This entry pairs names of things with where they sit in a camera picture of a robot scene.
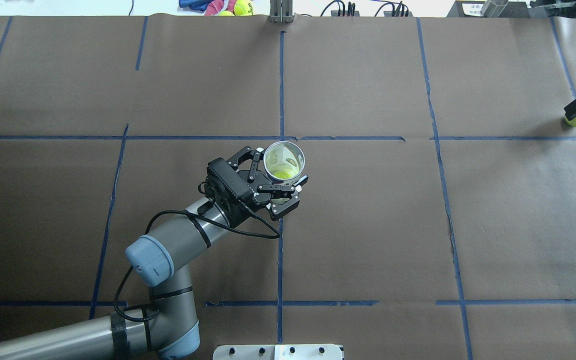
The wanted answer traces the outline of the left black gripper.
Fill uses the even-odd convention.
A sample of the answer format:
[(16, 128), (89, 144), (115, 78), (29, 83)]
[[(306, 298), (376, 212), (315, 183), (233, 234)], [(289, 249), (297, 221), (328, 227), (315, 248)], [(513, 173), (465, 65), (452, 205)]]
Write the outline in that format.
[(215, 202), (231, 227), (251, 217), (245, 207), (254, 213), (266, 207), (270, 218), (283, 218), (297, 209), (303, 198), (308, 175), (290, 184), (258, 184), (266, 183), (266, 174), (259, 169), (264, 156), (265, 149), (244, 146), (226, 160), (208, 162), (206, 197)]

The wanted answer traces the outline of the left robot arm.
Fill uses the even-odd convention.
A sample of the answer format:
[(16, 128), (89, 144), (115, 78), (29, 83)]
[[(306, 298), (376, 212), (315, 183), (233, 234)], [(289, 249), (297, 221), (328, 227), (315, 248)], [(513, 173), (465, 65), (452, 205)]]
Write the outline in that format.
[(201, 198), (156, 213), (125, 249), (130, 267), (107, 316), (0, 340), (0, 360), (181, 360), (201, 346), (191, 262), (227, 233), (279, 239), (274, 227), (302, 200), (306, 155), (295, 143), (243, 146), (208, 162)]

